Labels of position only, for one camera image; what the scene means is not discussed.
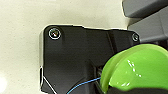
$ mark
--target white wire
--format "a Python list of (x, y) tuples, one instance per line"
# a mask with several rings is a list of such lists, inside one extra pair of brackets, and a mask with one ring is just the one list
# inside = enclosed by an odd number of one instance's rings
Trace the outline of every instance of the white wire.
[(41, 72), (42, 72), (42, 73), (41, 73), (41, 76), (42, 76), (42, 77), (41, 77), (41, 83), (40, 83), (40, 86), (42, 87), (42, 85), (43, 85), (43, 67), (41, 66), (40, 69), (42, 70), (42, 71), (41, 71)]
[(44, 76), (43, 76), (43, 78), (47, 82), (47, 84), (51, 88), (51, 90), (54, 92), (54, 94), (57, 94), (57, 92), (54, 90), (54, 88), (51, 86), (51, 84), (48, 82), (48, 80)]
[(83, 82), (83, 83), (80, 83), (80, 84), (76, 85), (75, 87), (73, 87), (71, 90), (69, 90), (67, 94), (70, 94), (74, 89), (76, 89), (77, 87), (79, 87), (81, 85), (84, 85), (84, 84), (87, 84), (87, 83), (90, 83), (90, 82), (94, 82), (94, 81), (99, 80), (99, 79), (100, 79), (100, 77), (89, 80), (89, 81), (86, 81), (86, 82)]

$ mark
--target green plastic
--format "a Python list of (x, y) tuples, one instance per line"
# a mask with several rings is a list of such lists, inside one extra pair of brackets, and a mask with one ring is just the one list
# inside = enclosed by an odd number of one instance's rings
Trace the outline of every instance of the green plastic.
[(141, 44), (116, 54), (104, 66), (100, 85), (104, 93), (109, 85), (122, 91), (133, 88), (168, 90), (167, 50)]

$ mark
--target white surface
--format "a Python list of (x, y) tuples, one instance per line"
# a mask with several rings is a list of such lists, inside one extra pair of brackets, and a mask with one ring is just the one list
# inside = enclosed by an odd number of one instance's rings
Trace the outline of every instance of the white surface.
[(1, 94), (42, 94), (39, 34), (46, 26), (126, 29), (121, 1), (0, 0)]

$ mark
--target black panel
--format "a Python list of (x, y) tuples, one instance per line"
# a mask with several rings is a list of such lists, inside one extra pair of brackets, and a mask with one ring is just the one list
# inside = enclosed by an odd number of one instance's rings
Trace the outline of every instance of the black panel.
[[(49, 37), (57, 28), (59, 39)], [(48, 26), (44, 30), (44, 76), (58, 94), (66, 94), (73, 86), (94, 78), (94, 68), (104, 66), (119, 51), (139, 43), (134, 32), (123, 30), (85, 29), (80, 26)], [(52, 92), (44, 81), (42, 91)], [(71, 94), (96, 94), (94, 83), (82, 85)]]

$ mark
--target screw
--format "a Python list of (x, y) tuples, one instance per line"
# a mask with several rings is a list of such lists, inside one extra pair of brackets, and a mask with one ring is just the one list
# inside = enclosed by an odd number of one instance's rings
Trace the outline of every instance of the screw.
[(134, 41), (138, 41), (139, 36), (138, 36), (136, 33), (134, 33), (134, 34), (132, 35), (132, 39), (133, 39)]
[(61, 32), (57, 28), (52, 28), (49, 31), (49, 36), (51, 39), (59, 39), (61, 36)]

